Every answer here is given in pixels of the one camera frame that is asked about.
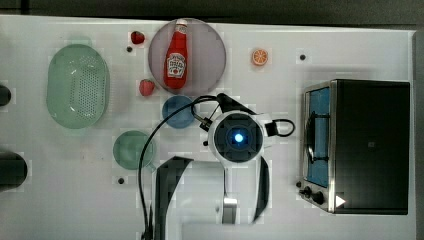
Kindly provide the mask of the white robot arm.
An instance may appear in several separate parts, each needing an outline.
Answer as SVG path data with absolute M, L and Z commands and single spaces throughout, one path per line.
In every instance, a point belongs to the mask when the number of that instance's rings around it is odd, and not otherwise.
M 267 208 L 267 114 L 229 111 L 212 123 L 211 161 L 175 156 L 155 171 L 153 240 L 182 240 L 182 225 L 250 225 Z

